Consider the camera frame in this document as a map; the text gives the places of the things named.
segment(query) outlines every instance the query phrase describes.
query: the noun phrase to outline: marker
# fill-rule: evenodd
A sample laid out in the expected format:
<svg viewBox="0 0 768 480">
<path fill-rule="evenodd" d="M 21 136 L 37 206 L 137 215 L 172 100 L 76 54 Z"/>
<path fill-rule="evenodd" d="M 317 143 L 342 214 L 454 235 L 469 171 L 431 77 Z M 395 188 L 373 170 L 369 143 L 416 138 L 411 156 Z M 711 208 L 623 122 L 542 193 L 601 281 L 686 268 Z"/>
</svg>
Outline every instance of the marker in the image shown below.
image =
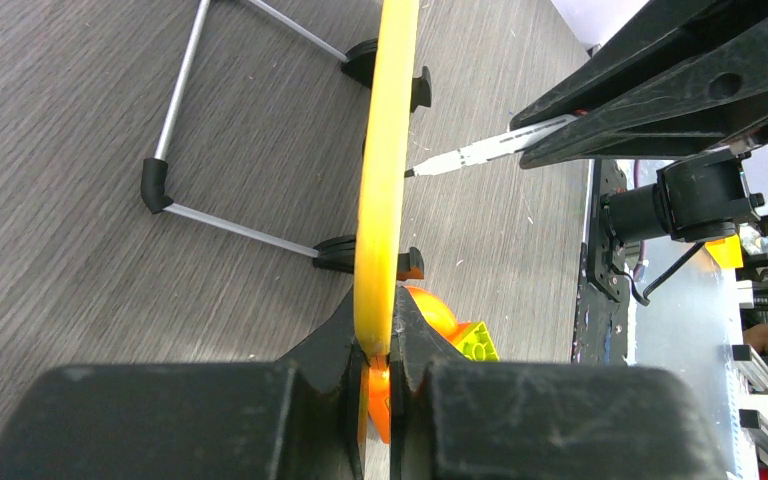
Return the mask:
<svg viewBox="0 0 768 480">
<path fill-rule="evenodd" d="M 407 170 L 405 178 L 454 172 L 464 167 L 481 165 L 499 157 L 521 152 L 549 134 L 569 125 L 576 118 L 578 117 L 575 115 L 561 115 L 436 155 Z"/>
</svg>

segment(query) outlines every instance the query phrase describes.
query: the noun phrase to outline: yellow-green plastic block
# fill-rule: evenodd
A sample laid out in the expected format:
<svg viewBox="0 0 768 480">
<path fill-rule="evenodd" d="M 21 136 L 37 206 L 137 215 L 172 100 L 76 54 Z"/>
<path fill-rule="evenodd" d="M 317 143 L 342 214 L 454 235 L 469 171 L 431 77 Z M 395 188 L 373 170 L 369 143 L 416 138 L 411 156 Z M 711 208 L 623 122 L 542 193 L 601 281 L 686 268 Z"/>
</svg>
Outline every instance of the yellow-green plastic block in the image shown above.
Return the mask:
<svg viewBox="0 0 768 480">
<path fill-rule="evenodd" d="M 464 356 L 476 362 L 498 362 L 499 354 L 484 322 L 470 323 L 451 340 Z"/>
</svg>

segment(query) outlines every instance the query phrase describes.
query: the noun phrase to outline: yellow stick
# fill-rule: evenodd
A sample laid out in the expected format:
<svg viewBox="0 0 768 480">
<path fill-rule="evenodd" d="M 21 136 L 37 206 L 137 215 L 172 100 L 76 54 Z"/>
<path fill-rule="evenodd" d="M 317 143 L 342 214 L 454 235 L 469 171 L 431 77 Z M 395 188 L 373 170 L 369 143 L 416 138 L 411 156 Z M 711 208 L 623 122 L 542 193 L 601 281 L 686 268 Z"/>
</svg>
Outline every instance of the yellow stick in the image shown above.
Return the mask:
<svg viewBox="0 0 768 480">
<path fill-rule="evenodd" d="M 390 353 L 419 0 L 381 12 L 355 251 L 355 335 L 367 357 Z"/>
</svg>

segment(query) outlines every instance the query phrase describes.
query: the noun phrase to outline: gray wood grain table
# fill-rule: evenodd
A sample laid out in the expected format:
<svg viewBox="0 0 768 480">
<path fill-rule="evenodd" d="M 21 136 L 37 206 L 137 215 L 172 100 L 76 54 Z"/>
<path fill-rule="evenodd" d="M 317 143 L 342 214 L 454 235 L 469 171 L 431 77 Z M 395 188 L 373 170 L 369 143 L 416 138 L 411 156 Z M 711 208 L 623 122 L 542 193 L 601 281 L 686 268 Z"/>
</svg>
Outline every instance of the gray wood grain table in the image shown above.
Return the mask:
<svg viewBox="0 0 768 480">
<path fill-rule="evenodd" d="M 0 427 L 64 363 L 274 359 L 351 277 L 171 215 L 138 194 L 194 0 L 0 0 Z M 339 49 L 376 36 L 370 0 L 271 4 Z M 505 130 L 586 55 L 549 0 L 425 0 L 417 69 L 434 107 L 411 165 Z M 313 245 L 352 233 L 369 93 L 245 2 L 216 2 L 175 138 L 181 203 Z M 510 360 L 566 361 L 586 167 L 513 159 L 406 187 L 425 288 L 484 320 Z M 369 478 L 386 450 L 369 449 Z"/>
</svg>

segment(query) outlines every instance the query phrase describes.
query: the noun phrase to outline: screw hole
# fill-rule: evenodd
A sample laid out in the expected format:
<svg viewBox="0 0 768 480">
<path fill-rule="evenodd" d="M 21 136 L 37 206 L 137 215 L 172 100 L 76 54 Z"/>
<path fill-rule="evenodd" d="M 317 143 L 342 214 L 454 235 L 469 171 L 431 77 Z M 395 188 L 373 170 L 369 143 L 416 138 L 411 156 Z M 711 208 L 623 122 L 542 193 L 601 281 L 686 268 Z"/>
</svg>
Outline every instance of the screw hole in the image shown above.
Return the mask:
<svg viewBox="0 0 768 480">
<path fill-rule="evenodd" d="M 724 73 L 708 84 L 708 96 L 714 100 L 725 100 L 737 95 L 743 79 L 736 73 Z"/>
</svg>

